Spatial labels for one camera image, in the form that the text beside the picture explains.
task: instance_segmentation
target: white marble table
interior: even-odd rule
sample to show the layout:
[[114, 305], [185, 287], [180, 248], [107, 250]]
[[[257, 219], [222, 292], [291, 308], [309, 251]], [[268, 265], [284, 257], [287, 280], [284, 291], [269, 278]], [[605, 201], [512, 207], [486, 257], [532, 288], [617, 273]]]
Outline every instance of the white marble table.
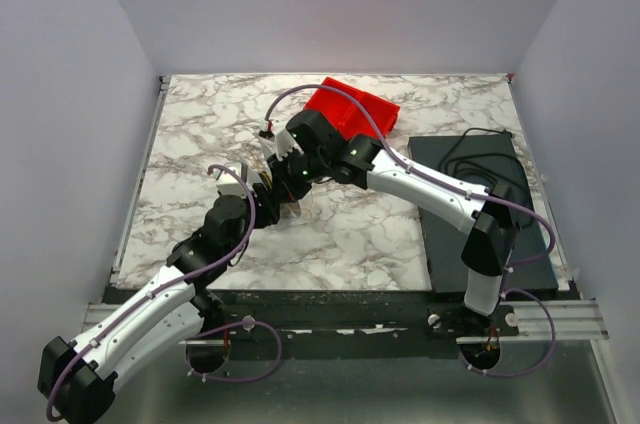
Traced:
[[[273, 99], [325, 75], [174, 76], [140, 191], [117, 285], [139, 288], [173, 245], [202, 225], [217, 195], [206, 168], [237, 156], [259, 162], [255, 134]], [[406, 152], [412, 135], [461, 134], [472, 126], [515, 134], [535, 209], [546, 214], [504, 76], [332, 76], [401, 107], [389, 141]], [[288, 119], [313, 91], [283, 101]], [[430, 289], [417, 208], [398, 198], [335, 183], [315, 186], [299, 217], [255, 231], [242, 263], [212, 287], [287, 290]], [[552, 262], [561, 288], [568, 273]]]

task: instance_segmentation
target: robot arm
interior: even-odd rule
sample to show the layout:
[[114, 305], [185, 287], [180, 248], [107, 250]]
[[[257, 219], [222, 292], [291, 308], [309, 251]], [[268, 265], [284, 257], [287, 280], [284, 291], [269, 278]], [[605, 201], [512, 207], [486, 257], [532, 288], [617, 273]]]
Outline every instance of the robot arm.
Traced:
[[[57, 337], [47, 345], [38, 388], [70, 424], [95, 422], [126, 381], [168, 347], [223, 325], [220, 303], [206, 291], [226, 271], [228, 259], [223, 257], [238, 249], [243, 239], [246, 242], [253, 225], [263, 228], [277, 223], [280, 206], [297, 202], [322, 178], [398, 196], [468, 235], [462, 254], [469, 267], [465, 319], [486, 319], [494, 312], [502, 271], [519, 225], [502, 206], [473, 197], [487, 195], [489, 190], [402, 157], [409, 168], [446, 182], [458, 192], [425, 181], [399, 166], [379, 141], [363, 135], [346, 141], [316, 111], [300, 112], [281, 132], [286, 134], [272, 136], [281, 144], [268, 159], [270, 179], [244, 164], [234, 169], [232, 177], [215, 176], [220, 196], [203, 226], [176, 245], [156, 276], [93, 329], [73, 341]], [[512, 197], [501, 186], [491, 190], [491, 195]], [[220, 265], [209, 264], [219, 260]]]

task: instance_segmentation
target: white wall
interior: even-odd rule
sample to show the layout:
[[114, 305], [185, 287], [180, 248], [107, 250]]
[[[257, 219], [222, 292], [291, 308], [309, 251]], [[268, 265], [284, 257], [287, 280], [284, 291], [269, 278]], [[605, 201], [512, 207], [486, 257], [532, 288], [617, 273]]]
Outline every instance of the white wall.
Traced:
[[555, 0], [120, 0], [162, 73], [511, 72]]
[[157, 93], [117, 0], [0, 0], [0, 422], [106, 283]]
[[516, 104], [569, 263], [595, 295], [640, 417], [640, 0], [558, 0]]

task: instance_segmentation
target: purple cable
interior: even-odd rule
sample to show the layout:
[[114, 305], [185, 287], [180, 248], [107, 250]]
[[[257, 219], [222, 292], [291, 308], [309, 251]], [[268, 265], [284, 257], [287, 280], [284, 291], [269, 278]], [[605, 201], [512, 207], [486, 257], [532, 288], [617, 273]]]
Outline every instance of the purple cable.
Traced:
[[[221, 257], [217, 261], [212, 262], [211, 264], [209, 264], [209, 265], [207, 265], [207, 266], [205, 266], [202, 269], [199, 269], [197, 271], [192, 271], [192, 272], [189, 272], [189, 273], [187, 273], [187, 274], [185, 274], [183, 276], [176, 277], [175, 279], [172, 279], [172, 280], [162, 284], [161, 286], [158, 286], [153, 291], [151, 291], [151, 293], [150, 293], [151, 297], [145, 295], [144, 297], [140, 298], [138, 301], [136, 301], [133, 304], [131, 304], [131, 306], [126, 311], [124, 311], [120, 316], [118, 316], [110, 325], [105, 327], [102, 330], [102, 332], [100, 332], [95, 337], [95, 341], [97, 343], [100, 343], [107, 335], [109, 335], [109, 333], [113, 329], [115, 329], [122, 321], [124, 321], [127, 317], [129, 317], [142, 304], [144, 304], [145, 302], [149, 301], [150, 299], [153, 299], [157, 294], [161, 293], [162, 291], [168, 289], [169, 287], [171, 287], [171, 286], [173, 286], [173, 285], [175, 285], [175, 284], [177, 284], [179, 282], [182, 282], [182, 281], [184, 281], [186, 279], [196, 278], [196, 277], [200, 276], [201, 274], [209, 272], [212, 269], [224, 264], [225, 262], [230, 261], [244, 247], [244, 245], [247, 243], [247, 241], [249, 240], [249, 237], [251, 236], [251, 233], [253, 232], [253, 229], [254, 229], [254, 227], [256, 225], [256, 204], [255, 204], [255, 201], [253, 199], [252, 191], [251, 191], [251, 189], [249, 189], [249, 186], [247, 186], [247, 184], [240, 178], [240, 176], [238, 176], [235, 172], [233, 172], [228, 167], [221, 166], [221, 165], [218, 165], [218, 164], [213, 164], [212, 166], [209, 167], [209, 173], [211, 173], [211, 171], [213, 169], [219, 169], [220, 171], [226, 172], [231, 177], [233, 177], [236, 181], [238, 181], [238, 184], [240, 184], [240, 186], [243, 188], [244, 192], [248, 196], [249, 214], [250, 214], [249, 225], [247, 226], [247, 231], [245, 232], [244, 236], [242, 236], [242, 239], [240, 240], [240, 242], [228, 254], [226, 254], [225, 256]], [[53, 406], [54, 406], [56, 397], [57, 397], [58, 393], [60, 392], [60, 388], [62, 387], [62, 385], [64, 383], [64, 380], [69, 375], [69, 373], [71, 372], [73, 367], [78, 362], [80, 362], [80, 360], [91, 349], [92, 349], [91, 344], [88, 344], [83, 349], [81, 349], [80, 352], [78, 352], [76, 354], [76, 356], [73, 359], [71, 359], [69, 364], [67, 364], [67, 366], [62, 370], [62, 372], [58, 376], [58, 379], [56, 379], [56, 382], [53, 385], [53, 388], [51, 389], [51, 393], [49, 394], [49, 399], [47, 400], [47, 419], [50, 422], [59, 422], [59, 421], [62, 420], [62, 415], [60, 415], [60, 416], [54, 416], [53, 415]]]
[[[382, 131], [380, 131], [380, 128], [378, 127], [378, 125], [376, 124], [376, 122], [374, 121], [374, 119], [371, 117], [371, 114], [369, 114], [369, 112], [364, 108], [364, 106], [362, 104], [360, 104], [360, 102], [358, 102], [358, 100], [356, 98], [354, 98], [353, 96], [347, 94], [344, 91], [341, 91], [340, 89], [336, 89], [335, 87], [331, 87], [331, 86], [325, 86], [323, 84], [304, 84], [302, 86], [297, 86], [297, 87], [293, 87], [291, 89], [289, 89], [288, 91], [283, 92], [282, 94], [280, 94], [275, 101], [273, 101], [271, 103], [271, 106], [269, 106], [269, 109], [267, 109], [267, 113], [265, 114], [264, 118], [266, 121], [269, 121], [269, 119], [271, 118], [271, 113], [273, 112], [273, 110], [275, 109], [275, 107], [278, 105], [278, 103], [284, 99], [285, 97], [298, 92], [298, 91], [303, 91], [305, 89], [323, 89], [325, 91], [331, 91], [334, 92], [342, 97], [345, 97], [347, 99], [349, 99], [349, 101], [351, 101], [359, 110], [360, 112], [362, 112], [362, 114], [364, 115], [364, 117], [367, 119], [367, 121], [369, 122], [369, 125], [371, 126], [371, 128], [374, 130], [374, 132], [376, 133], [376, 135], [378, 136], [378, 139], [380, 140], [382, 147], [384, 148], [385, 151], [387, 151], [387, 153], [389, 154], [389, 156], [391, 157], [391, 159], [393, 159], [393, 161], [398, 164], [400, 167], [402, 167], [404, 170], [406, 170], [407, 172], [409, 172], [410, 174], [414, 174], [426, 181], [431, 182], [432, 184], [435, 184], [437, 186], [440, 186], [444, 189], [447, 189], [448, 191], [454, 192], [456, 194], [460, 194], [462, 196], [466, 196], [465, 191], [458, 189], [455, 186], [452, 186], [451, 184], [441, 181], [440, 179], [437, 179], [433, 176], [430, 176], [429, 174], [425, 174], [424, 172], [420, 171], [419, 169], [414, 169], [413, 167], [409, 166], [409, 164], [407, 164], [406, 162], [404, 162], [402, 160], [402, 158], [398, 157], [396, 155], [395, 152], [393, 152], [393, 150], [391, 149], [391, 146], [389, 146], [389, 143], [387, 142], [387, 140], [385, 139], [384, 135], [382, 134]], [[522, 259], [520, 261], [515, 261], [515, 262], [511, 262], [509, 263], [509, 265], [511, 266], [519, 266], [521, 264], [528, 264], [530, 262], [534, 262], [542, 257], [545, 257], [547, 255], [549, 255], [551, 253], [551, 251], [553, 250], [553, 248], [556, 245], [556, 237], [555, 234], [553, 233], [553, 229], [551, 227], [551, 224], [549, 224], [549, 222], [542, 217], [541, 215], [537, 214], [536, 212], [532, 211], [531, 209], [528, 209], [524, 206], [521, 206], [520, 204], [516, 204], [515, 202], [511, 202], [508, 201], [506, 199], [500, 199], [499, 197], [494, 197], [494, 196], [486, 196], [484, 194], [476, 194], [476, 193], [472, 193], [471, 196], [474, 199], [480, 199], [483, 201], [489, 201], [489, 202], [494, 202], [496, 204], [501, 204], [503, 206], [506, 207], [510, 207], [511, 209], [514, 209], [516, 211], [522, 212], [528, 216], [533, 217], [536, 221], [538, 221], [540, 224], [542, 224], [544, 226], [544, 228], [547, 230], [547, 232], [549, 233], [549, 246], [547, 247], [547, 249], [542, 253], [542, 254], [538, 254], [535, 256], [531, 256], [528, 257], [526, 259]]]
[[[236, 383], [236, 384], [244, 384], [244, 383], [249, 383], [249, 382], [256, 382], [259, 381], [261, 379], [264, 379], [265, 377], [271, 375], [273, 373], [273, 371], [275, 371], [278, 366], [280, 365], [280, 360], [282, 358], [282, 339], [280, 338], [280, 335], [278, 334], [278, 331], [276, 329], [274, 329], [272, 326], [270, 326], [269, 324], [267, 324], [266, 322], [262, 322], [262, 321], [254, 321], [251, 323], [252, 325], [256, 325], [259, 327], [264, 327], [265, 329], [269, 330], [271, 332], [271, 334], [273, 334], [273, 337], [276, 338], [276, 344], [278, 345], [278, 351], [276, 353], [276, 357], [275, 360], [273, 361], [273, 364], [271, 364], [271, 366], [269, 366], [269, 368], [264, 371], [261, 372], [260, 374], [258, 374], [257, 376], [251, 376], [251, 377], [218, 377], [218, 376], [211, 376], [209, 374], [201, 374], [199, 372], [197, 372], [195, 369], [193, 369], [193, 366], [191, 365], [191, 362], [189, 362], [189, 357], [187, 356], [187, 364], [189, 365], [190, 368], [190, 373], [194, 374], [198, 377], [201, 378], [205, 378], [209, 381], [216, 381], [216, 382], [231, 382], [231, 383]], [[240, 327], [240, 326], [246, 326], [247, 323], [240, 321], [240, 322], [233, 322], [231, 324], [225, 324], [224, 326], [220, 326], [217, 327], [215, 329], [211, 329], [210, 331], [205, 331], [202, 332], [200, 334], [198, 334], [197, 336], [193, 336], [191, 339], [200, 339], [203, 337], [208, 337], [211, 336], [213, 334], [217, 334], [218, 332], [222, 332], [225, 331], [227, 329], [233, 329], [234, 327]]]
[[512, 377], [522, 377], [522, 376], [526, 376], [527, 374], [531, 374], [532, 372], [535, 372], [538, 369], [540, 369], [541, 367], [543, 367], [545, 364], [547, 364], [547, 362], [549, 362], [549, 360], [553, 356], [553, 353], [556, 350], [556, 326], [553, 323], [553, 318], [551, 317], [551, 313], [549, 312], [549, 309], [547, 309], [547, 306], [545, 306], [540, 299], [538, 299], [533, 294], [525, 291], [524, 289], [516, 289], [516, 288], [507, 289], [506, 291], [504, 291], [504, 297], [506, 297], [507, 295], [509, 295], [512, 292], [515, 292], [517, 294], [522, 294], [523, 296], [526, 296], [529, 299], [535, 301], [536, 303], [538, 303], [540, 308], [546, 314], [547, 319], [549, 320], [549, 327], [551, 328], [551, 344], [549, 345], [549, 350], [544, 355], [544, 357], [542, 359], [540, 359], [540, 361], [537, 364], [534, 364], [533, 366], [531, 366], [531, 367], [529, 367], [527, 369], [524, 369], [522, 371], [517, 371], [517, 372], [491, 372], [491, 371], [479, 369], [479, 368], [469, 364], [469, 361], [467, 361], [467, 358], [464, 357], [464, 354], [462, 354], [462, 351], [459, 349], [458, 350], [458, 355], [460, 356], [460, 359], [462, 360], [462, 362], [464, 363], [464, 365], [467, 367], [468, 370], [470, 370], [472, 372], [475, 372], [476, 374], [480, 374], [482, 376], [487, 376], [487, 377], [498, 377], [498, 378], [503, 378], [503, 379], [512, 378]]

